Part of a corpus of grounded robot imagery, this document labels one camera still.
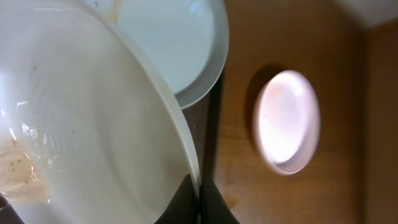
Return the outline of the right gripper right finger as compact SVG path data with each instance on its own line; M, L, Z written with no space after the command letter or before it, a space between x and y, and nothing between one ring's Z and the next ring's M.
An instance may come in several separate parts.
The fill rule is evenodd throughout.
M239 224L212 179L200 187L201 224Z

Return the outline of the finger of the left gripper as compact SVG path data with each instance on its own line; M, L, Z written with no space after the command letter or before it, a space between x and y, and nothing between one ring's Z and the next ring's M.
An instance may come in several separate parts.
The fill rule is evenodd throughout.
M4 198L0 198L0 224L24 224L22 219Z

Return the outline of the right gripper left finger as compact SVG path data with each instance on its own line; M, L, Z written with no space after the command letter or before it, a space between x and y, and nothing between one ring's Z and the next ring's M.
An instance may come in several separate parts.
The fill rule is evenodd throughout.
M197 198L190 174L187 174L155 224L196 224L197 215Z

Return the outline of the pinkish white plate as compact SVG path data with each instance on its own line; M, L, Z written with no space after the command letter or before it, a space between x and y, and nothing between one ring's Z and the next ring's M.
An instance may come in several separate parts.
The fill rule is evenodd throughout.
M317 94L301 73L284 70L261 88L252 112L252 137L275 173L301 171L317 150L320 130Z

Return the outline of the light blue plate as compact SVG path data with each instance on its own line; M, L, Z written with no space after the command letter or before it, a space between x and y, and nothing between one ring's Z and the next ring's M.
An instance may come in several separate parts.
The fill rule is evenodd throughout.
M85 0L115 22L158 68L180 107L200 101L224 68L229 26L222 0Z

